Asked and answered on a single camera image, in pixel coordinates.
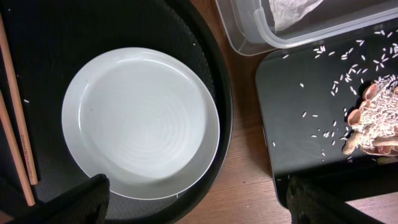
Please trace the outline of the food scraps and rice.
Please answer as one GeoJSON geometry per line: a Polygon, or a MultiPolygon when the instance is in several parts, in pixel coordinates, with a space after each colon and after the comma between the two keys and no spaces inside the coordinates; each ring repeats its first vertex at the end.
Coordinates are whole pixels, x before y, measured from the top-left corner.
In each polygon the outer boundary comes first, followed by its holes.
{"type": "Polygon", "coordinates": [[[277,60],[278,115],[289,147],[353,161],[355,150],[397,150],[397,31],[284,54],[277,60]]]}

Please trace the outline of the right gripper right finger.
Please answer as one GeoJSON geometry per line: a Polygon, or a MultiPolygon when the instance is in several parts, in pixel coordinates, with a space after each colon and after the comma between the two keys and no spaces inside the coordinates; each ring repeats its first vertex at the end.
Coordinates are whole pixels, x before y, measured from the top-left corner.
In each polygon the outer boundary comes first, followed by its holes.
{"type": "Polygon", "coordinates": [[[291,178],[286,198],[292,224],[380,223],[299,177],[291,178]]]}

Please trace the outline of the white napkin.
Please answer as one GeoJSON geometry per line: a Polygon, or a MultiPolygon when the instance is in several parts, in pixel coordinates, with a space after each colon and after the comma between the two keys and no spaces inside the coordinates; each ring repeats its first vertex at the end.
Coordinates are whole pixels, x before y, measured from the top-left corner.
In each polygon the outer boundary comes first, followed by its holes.
{"type": "Polygon", "coordinates": [[[269,0],[275,31],[289,28],[322,2],[323,0],[269,0]]]}

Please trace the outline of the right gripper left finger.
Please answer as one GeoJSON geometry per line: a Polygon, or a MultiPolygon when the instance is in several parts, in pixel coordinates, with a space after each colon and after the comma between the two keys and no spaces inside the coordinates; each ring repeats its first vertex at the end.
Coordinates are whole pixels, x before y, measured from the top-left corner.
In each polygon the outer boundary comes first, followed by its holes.
{"type": "Polygon", "coordinates": [[[104,224],[110,199],[109,187],[109,179],[104,174],[97,174],[11,223],[104,224]]]}

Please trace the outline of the white round plate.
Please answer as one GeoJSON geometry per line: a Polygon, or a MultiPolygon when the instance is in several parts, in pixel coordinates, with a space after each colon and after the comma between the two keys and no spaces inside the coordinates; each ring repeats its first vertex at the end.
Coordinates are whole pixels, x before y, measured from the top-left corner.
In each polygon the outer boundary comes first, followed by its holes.
{"type": "Polygon", "coordinates": [[[220,144],[215,101],[198,75],[165,53],[105,52],[82,66],[63,99],[67,148],[89,177],[138,200],[172,197],[208,171],[220,144]]]}

